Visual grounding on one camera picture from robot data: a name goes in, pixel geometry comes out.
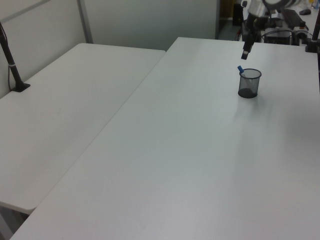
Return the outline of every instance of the white wall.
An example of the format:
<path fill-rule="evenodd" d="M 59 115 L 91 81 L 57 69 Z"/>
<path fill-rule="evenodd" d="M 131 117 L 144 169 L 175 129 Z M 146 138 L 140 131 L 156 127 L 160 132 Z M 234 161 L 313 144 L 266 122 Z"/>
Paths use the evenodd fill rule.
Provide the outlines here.
<path fill-rule="evenodd" d="M 39 6 L 40 3 L 47 2 L 48 0 L 0 0 L 0 21 L 4 22 L 12 16 L 25 12 L 32 6 Z"/>
<path fill-rule="evenodd" d="M 23 81 L 85 43 L 77 0 L 50 0 L 2 25 Z M 0 48 L 0 98 L 9 92 L 7 75 L 8 63 Z"/>
<path fill-rule="evenodd" d="M 217 0 L 82 2 L 95 44 L 166 51 L 177 37 L 215 38 Z"/>

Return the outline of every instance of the black mesh cup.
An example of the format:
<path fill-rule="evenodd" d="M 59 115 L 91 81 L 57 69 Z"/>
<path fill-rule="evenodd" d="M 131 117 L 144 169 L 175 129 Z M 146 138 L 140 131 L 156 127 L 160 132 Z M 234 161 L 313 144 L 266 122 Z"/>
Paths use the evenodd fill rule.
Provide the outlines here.
<path fill-rule="evenodd" d="M 258 95 L 259 80 L 262 73 L 259 70 L 247 68 L 240 73 L 239 96 L 252 99 Z"/>

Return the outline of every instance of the black stand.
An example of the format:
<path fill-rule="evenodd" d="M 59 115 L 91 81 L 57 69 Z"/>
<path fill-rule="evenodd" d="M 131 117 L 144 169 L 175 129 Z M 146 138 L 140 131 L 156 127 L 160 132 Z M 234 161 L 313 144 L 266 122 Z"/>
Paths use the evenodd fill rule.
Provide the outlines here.
<path fill-rule="evenodd" d="M 306 43 L 305 51 L 307 53 L 319 53 L 319 46 L 320 46 L 320 42 L 318 41 L 319 32 L 320 32 L 320 10 L 318 12 L 318 17 L 316 18 L 312 38 L 311 39 L 308 38 L 306 40 L 307 43 Z"/>
<path fill-rule="evenodd" d="M 20 78 L 18 69 L 16 67 L 14 58 L 12 57 L 12 54 L 10 52 L 8 41 L 3 31 L 3 27 L 1 23 L 0 23 L 0 44 L 15 80 L 15 88 L 13 88 L 12 91 L 21 93 L 22 91 L 30 87 L 30 84 L 24 83 Z"/>

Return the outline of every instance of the equipment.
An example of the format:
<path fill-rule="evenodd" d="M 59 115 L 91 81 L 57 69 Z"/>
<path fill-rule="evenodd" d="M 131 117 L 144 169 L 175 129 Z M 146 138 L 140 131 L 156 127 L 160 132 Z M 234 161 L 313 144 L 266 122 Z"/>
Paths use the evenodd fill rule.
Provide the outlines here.
<path fill-rule="evenodd" d="M 304 0 L 242 0 L 241 5 L 244 8 L 248 6 L 249 15 L 246 20 L 246 27 L 249 29 L 249 32 L 243 46 L 243 53 L 241 58 L 244 60 L 247 59 L 248 54 L 251 52 L 252 46 L 254 45 L 257 39 L 258 32 L 272 27 L 271 11 L 273 10 L 283 11 L 285 8 L 297 5 L 303 1 Z M 320 43 L 318 42 L 319 31 L 320 31 L 320 12 L 318 13 L 318 17 L 315 23 L 312 39 L 307 41 L 307 46 L 305 48 L 306 52 L 311 52 L 311 53 L 318 52 L 318 48 L 320 46 Z"/>
<path fill-rule="evenodd" d="M 290 45 L 292 33 L 289 31 L 279 31 L 276 28 L 267 28 L 264 33 L 265 44 Z"/>
<path fill-rule="evenodd" d="M 22 91 L 24 91 L 25 89 L 30 87 L 30 84 L 24 83 L 20 78 L 20 75 L 19 75 L 18 69 L 16 67 L 14 58 L 12 57 L 12 54 L 9 49 L 8 39 L 7 39 L 5 30 L 2 27 L 1 22 L 0 22 L 0 44 L 2 46 L 4 55 L 5 55 L 6 60 L 8 62 L 8 66 L 11 69 L 12 75 L 15 80 L 15 88 L 13 88 L 12 91 L 21 93 Z"/>
<path fill-rule="evenodd" d="M 295 10 L 283 9 L 281 13 L 284 17 L 285 22 L 288 24 L 288 27 L 292 30 L 295 27 L 300 27 L 301 23 L 303 22 L 303 20 Z"/>
<path fill-rule="evenodd" d="M 309 8 L 304 9 L 302 11 L 299 12 L 300 15 L 310 15 L 311 14 L 311 10 Z"/>

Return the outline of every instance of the white table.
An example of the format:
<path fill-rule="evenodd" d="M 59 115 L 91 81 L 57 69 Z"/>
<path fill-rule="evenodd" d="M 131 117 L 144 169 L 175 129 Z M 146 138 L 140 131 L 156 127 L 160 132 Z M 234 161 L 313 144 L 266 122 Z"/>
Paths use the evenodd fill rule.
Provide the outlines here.
<path fill-rule="evenodd" d="M 178 38 L 12 240 L 318 239 L 317 55 L 242 46 Z"/>
<path fill-rule="evenodd" d="M 0 205 L 30 214 L 164 55 L 79 44 L 0 100 Z"/>

